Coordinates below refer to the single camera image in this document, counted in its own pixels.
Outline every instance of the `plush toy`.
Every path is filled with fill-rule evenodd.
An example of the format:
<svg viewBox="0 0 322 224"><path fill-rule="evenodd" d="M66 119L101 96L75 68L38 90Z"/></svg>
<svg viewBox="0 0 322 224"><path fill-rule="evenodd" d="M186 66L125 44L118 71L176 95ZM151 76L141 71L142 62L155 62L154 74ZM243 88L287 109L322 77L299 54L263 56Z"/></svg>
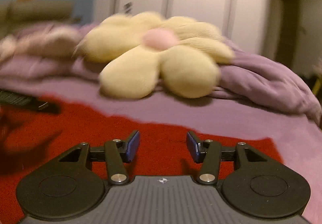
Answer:
<svg viewBox="0 0 322 224"><path fill-rule="evenodd" d="M220 80L217 64L234 58L214 25L186 17L165 20L153 12L107 18L85 36L75 54L109 62L99 75L101 91L129 99L149 95L159 78L178 96L207 96Z"/></svg>

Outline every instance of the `red cloth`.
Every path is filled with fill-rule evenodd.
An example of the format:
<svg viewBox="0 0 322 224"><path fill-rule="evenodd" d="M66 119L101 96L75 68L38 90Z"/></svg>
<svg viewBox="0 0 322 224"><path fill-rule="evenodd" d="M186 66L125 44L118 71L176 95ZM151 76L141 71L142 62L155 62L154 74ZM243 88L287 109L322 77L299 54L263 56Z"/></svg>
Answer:
<svg viewBox="0 0 322 224"><path fill-rule="evenodd" d="M15 198L19 180L80 142L101 146L107 140L124 139L133 130L141 132L141 144L135 160L127 165L133 175L195 175L194 164L186 148L190 129L154 123L139 123L119 116L106 117L81 104L60 102L62 113L48 115L6 109L6 122L0 129L0 220L17 223L23 217ZM197 133L201 139L235 146L239 139ZM247 141L272 158L282 161L271 139ZM93 163L93 171L106 178L105 163ZM232 172L232 163L222 163L220 177Z"/></svg>

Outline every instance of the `purple blanket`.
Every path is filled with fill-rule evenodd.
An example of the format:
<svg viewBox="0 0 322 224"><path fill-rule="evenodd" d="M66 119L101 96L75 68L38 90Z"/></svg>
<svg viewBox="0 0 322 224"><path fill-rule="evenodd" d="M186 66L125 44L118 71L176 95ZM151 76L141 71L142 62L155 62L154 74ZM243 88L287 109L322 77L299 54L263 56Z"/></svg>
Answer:
<svg viewBox="0 0 322 224"><path fill-rule="evenodd" d="M252 102L286 114L305 114L320 124L321 106L300 77L285 66L263 56L245 53L226 40L236 54L232 65L221 65L222 78L211 97L247 98ZM56 61L36 56L15 56L0 66L6 78L41 79L49 76L80 76L97 81L105 65L75 61Z"/></svg>

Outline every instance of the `purple bed sheet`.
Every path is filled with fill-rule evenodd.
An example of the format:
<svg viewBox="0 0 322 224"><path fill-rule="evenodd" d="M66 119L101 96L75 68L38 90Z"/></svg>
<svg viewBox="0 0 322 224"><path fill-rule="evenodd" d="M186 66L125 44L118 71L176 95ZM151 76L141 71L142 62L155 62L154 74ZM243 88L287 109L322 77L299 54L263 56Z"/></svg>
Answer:
<svg viewBox="0 0 322 224"><path fill-rule="evenodd" d="M285 115L240 99L181 99L158 88L141 100L113 100L99 95L97 82L70 77L42 81L0 78L0 85L29 94L54 95L87 104L105 115L122 115L141 122L182 125L245 140L270 137L285 164L311 186L311 199L303 216L313 224L322 223L322 132L305 114Z"/></svg>

